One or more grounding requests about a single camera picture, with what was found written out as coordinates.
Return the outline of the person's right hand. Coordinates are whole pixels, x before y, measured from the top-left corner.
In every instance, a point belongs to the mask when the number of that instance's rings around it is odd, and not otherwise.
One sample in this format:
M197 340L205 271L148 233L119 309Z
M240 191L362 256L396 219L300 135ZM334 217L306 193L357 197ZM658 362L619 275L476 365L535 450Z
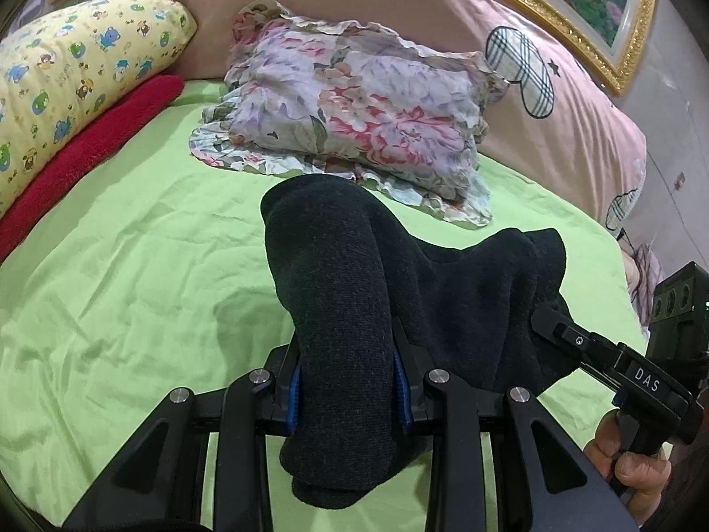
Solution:
M604 479L615 476L633 490L626 509L637 524L643 526L661 503L672 464L662 450L653 456L620 453L620 444L616 412L608 411L597 425L594 437L584 447L584 454Z

